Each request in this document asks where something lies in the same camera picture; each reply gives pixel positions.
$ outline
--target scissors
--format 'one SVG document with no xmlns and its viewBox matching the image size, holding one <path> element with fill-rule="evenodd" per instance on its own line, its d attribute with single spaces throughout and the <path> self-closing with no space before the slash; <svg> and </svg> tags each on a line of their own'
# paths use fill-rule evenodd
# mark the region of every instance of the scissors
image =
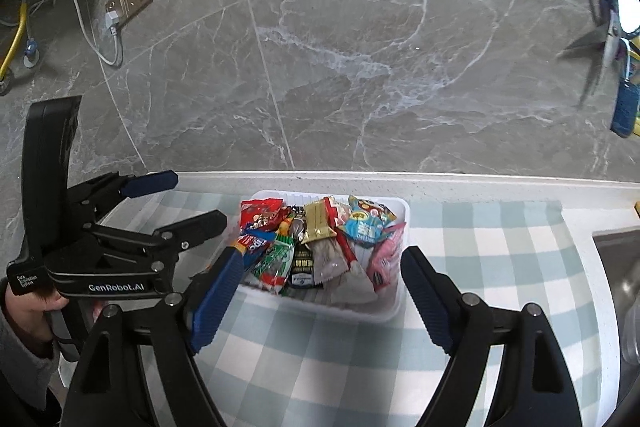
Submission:
<svg viewBox="0 0 640 427">
<path fill-rule="evenodd" d="M 622 25 L 620 24 L 620 7 L 618 5 L 618 0 L 604 0 L 604 3 L 606 5 L 605 9 L 608 9 L 609 11 L 608 22 L 601 24 L 596 29 L 581 36 L 564 49 L 564 51 L 569 51 L 604 43 L 600 73 L 598 74 L 596 81 L 591 84 L 588 92 L 589 95 L 592 95 L 600 85 L 603 77 L 613 64 L 615 58 L 625 54 L 626 46 L 621 39 L 631 41 L 633 38 L 638 36 L 637 30 L 630 34 L 622 29 Z"/>
</svg>

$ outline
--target pink snack bag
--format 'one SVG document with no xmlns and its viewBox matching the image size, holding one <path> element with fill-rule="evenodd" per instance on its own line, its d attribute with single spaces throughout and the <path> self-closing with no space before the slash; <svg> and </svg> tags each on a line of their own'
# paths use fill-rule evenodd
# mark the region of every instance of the pink snack bag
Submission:
<svg viewBox="0 0 640 427">
<path fill-rule="evenodd" d="M 375 247 L 371 255 L 367 276 L 371 279 L 375 291 L 389 286 L 398 277 L 399 247 L 404 226 L 405 223 L 399 223 L 386 227 L 383 230 L 383 234 L 386 234 L 385 239 Z"/>
</svg>

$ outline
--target gray marble tile floor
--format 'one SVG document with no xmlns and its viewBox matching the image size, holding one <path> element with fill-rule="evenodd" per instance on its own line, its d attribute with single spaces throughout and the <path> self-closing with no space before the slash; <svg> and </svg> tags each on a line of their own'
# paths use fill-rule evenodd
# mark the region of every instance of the gray marble tile floor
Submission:
<svg viewBox="0 0 640 427">
<path fill-rule="evenodd" d="M 111 56 L 105 2 L 81 5 Z M 40 64 L 16 66 L 0 98 L 0 247 L 28 105 L 75 93 L 74 180 L 174 168 L 640 181 L 640 138 L 609 131 L 615 73 L 584 99 L 600 52 L 559 56 L 598 22 L 591 0 L 154 0 L 113 69 L 58 0 L 33 18 Z"/>
</svg>

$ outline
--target white plastic tray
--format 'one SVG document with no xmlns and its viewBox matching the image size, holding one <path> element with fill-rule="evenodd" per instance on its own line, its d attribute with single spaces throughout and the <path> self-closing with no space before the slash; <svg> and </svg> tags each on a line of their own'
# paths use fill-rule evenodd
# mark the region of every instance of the white plastic tray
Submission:
<svg viewBox="0 0 640 427">
<path fill-rule="evenodd" d="M 251 199 L 263 200 L 266 198 L 282 198 L 285 204 L 303 206 L 316 201 L 329 194 L 310 194 L 308 192 L 285 192 L 282 190 L 260 190 Z M 340 203 L 347 203 L 348 196 L 332 194 Z M 409 246 L 410 210 L 409 204 L 401 198 L 387 198 L 382 196 L 362 196 L 362 198 L 385 204 L 398 219 L 396 223 L 406 223 L 402 236 L 402 250 Z M 328 296 L 322 289 L 298 290 L 294 296 L 284 297 L 272 295 L 264 290 L 241 284 L 238 290 L 247 294 L 248 298 L 258 303 L 269 306 L 278 304 L 291 306 L 299 310 L 311 313 L 331 315 L 348 321 L 364 321 L 370 323 L 383 323 L 391 320 L 400 310 L 405 287 L 402 277 L 398 274 L 398 280 L 378 292 L 375 302 L 363 305 L 332 305 L 328 303 Z"/>
</svg>

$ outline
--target blue snack bag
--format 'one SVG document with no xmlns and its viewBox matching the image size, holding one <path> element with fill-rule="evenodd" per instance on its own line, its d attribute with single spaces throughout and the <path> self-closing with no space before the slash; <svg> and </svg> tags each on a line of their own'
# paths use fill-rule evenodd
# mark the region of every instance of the blue snack bag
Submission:
<svg viewBox="0 0 640 427">
<path fill-rule="evenodd" d="M 238 237 L 231 246 L 242 254 L 244 270 L 249 270 L 259 261 L 271 243 L 261 237 L 244 234 Z"/>
<path fill-rule="evenodd" d="M 396 215 L 384 204 L 349 196 L 351 213 L 339 227 L 348 237 L 364 245 L 375 245 L 383 237 L 383 230 Z"/>
</svg>

